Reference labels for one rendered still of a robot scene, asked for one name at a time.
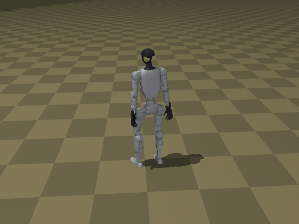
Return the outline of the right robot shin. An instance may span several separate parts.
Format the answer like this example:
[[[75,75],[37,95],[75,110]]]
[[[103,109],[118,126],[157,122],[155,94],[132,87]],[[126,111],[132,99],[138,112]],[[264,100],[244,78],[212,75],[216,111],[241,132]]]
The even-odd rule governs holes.
[[[155,138],[155,145],[156,145],[156,148],[157,148],[157,158],[159,159],[159,157],[161,158],[161,150],[162,150],[162,147],[163,147],[163,132],[161,131],[162,133],[162,138],[161,139],[156,139]]]

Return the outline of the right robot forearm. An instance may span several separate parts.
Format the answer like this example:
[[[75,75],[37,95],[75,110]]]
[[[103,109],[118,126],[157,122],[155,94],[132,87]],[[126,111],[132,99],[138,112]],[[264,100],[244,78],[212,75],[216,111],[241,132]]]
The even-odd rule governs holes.
[[[163,92],[165,106],[169,106],[170,98],[169,98],[169,89]]]

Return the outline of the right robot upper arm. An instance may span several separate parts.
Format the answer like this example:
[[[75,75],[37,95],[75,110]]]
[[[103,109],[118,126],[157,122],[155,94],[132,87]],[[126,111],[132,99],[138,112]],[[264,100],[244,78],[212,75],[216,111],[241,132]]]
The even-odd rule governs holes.
[[[167,86],[167,70],[165,68],[159,67],[161,71],[161,91],[167,91],[168,86]]]

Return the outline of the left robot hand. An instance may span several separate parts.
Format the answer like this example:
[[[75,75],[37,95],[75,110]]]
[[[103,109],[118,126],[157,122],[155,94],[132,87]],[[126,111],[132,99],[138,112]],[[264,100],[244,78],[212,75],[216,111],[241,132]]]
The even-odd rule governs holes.
[[[137,118],[135,117],[135,115],[136,115],[136,113],[134,114],[134,111],[131,110],[131,126],[132,126],[132,127],[137,127],[137,126],[138,126],[138,124],[136,124],[136,122],[135,122],[135,120],[137,119]],[[137,125],[137,126],[136,126],[136,125]]]

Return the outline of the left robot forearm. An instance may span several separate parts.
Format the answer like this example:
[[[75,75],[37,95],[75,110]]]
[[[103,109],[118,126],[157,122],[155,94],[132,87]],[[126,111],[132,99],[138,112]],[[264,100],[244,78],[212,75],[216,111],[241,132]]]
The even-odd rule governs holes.
[[[137,98],[133,97],[133,91],[131,91],[131,110],[134,111],[134,114],[137,112]]]

